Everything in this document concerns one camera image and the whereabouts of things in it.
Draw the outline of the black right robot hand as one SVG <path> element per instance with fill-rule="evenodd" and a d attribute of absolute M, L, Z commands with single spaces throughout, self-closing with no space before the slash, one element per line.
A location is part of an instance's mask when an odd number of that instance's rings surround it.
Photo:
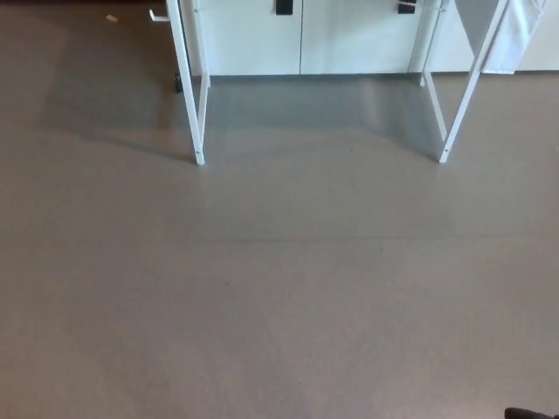
<path fill-rule="evenodd" d="M 509 407 L 504 410 L 505 419 L 559 419 L 559 415 L 547 415 L 530 409 Z"/>

